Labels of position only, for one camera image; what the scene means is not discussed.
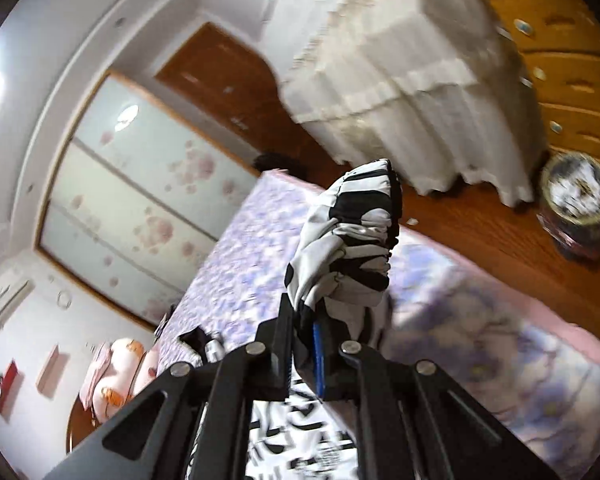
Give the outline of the white black graffiti print jacket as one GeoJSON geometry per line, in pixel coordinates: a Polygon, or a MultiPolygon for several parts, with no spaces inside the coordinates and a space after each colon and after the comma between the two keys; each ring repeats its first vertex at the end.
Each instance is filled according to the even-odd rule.
{"type": "Polygon", "coordinates": [[[296,216],[302,191],[264,176],[190,284],[160,358],[182,421],[174,476],[389,479],[413,462],[379,346],[401,187],[355,168],[296,216]]]}

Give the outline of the brown wooden headboard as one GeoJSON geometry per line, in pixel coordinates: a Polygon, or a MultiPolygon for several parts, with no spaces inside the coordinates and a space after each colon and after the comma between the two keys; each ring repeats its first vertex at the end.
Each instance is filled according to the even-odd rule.
{"type": "Polygon", "coordinates": [[[77,396],[69,413],[66,431],[66,453],[71,453],[100,426],[92,410],[86,410],[77,396]]]}

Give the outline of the rolled pink bear quilt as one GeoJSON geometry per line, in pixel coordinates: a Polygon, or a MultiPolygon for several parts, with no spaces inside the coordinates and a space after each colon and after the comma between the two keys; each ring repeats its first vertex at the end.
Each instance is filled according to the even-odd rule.
{"type": "Polygon", "coordinates": [[[146,350],[132,338],[101,344],[79,391],[85,411],[103,424],[117,414],[158,375],[158,346],[146,350]]]}

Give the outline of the purple cat print blanket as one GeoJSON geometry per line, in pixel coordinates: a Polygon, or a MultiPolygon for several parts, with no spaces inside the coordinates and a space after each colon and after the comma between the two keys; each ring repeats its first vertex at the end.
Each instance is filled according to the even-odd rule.
{"type": "MultiPolygon", "coordinates": [[[[284,274],[320,191],[262,174],[190,283],[159,339],[159,365],[199,358],[194,328],[227,349],[277,314],[284,274]]],[[[559,477],[581,479],[600,458],[600,341],[538,300],[427,237],[403,230],[391,260],[391,328],[382,353],[440,365],[559,477]]],[[[251,479],[353,479],[356,453],[340,423],[300,380],[251,419],[251,479]]]]}

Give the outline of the white floral sliding wardrobe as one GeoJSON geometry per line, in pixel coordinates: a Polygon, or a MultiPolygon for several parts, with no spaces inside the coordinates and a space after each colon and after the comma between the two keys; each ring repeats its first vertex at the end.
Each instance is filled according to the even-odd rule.
{"type": "Polygon", "coordinates": [[[62,147],[36,244],[108,304],[155,326],[185,295],[258,177],[110,70],[62,147]]]}

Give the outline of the round patterned tin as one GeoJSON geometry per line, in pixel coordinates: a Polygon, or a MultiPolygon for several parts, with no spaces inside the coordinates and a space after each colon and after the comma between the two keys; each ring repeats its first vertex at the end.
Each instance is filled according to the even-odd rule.
{"type": "Polygon", "coordinates": [[[600,260],[600,163],[580,152],[553,156],[541,174],[538,219],[566,258],[600,260]]]}

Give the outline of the wooden drawer cabinet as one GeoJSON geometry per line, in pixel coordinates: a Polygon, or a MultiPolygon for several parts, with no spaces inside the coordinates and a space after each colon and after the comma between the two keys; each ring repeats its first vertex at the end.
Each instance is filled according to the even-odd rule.
{"type": "Polygon", "coordinates": [[[600,163],[600,23],[583,0],[486,0],[520,53],[547,143],[600,163]]]}

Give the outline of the red wall shelf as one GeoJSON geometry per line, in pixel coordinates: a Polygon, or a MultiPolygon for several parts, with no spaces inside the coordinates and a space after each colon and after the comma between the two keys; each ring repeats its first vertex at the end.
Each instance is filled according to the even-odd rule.
{"type": "Polygon", "coordinates": [[[3,413],[6,400],[9,396],[12,385],[18,376],[18,367],[14,360],[11,360],[5,373],[0,375],[0,414],[3,413]]]}

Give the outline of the white wall air conditioner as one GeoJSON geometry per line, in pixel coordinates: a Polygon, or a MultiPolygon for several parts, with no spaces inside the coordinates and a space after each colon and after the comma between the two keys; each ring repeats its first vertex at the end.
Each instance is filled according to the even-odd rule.
{"type": "Polygon", "coordinates": [[[33,289],[33,278],[23,268],[0,268],[0,331],[33,289]]]}

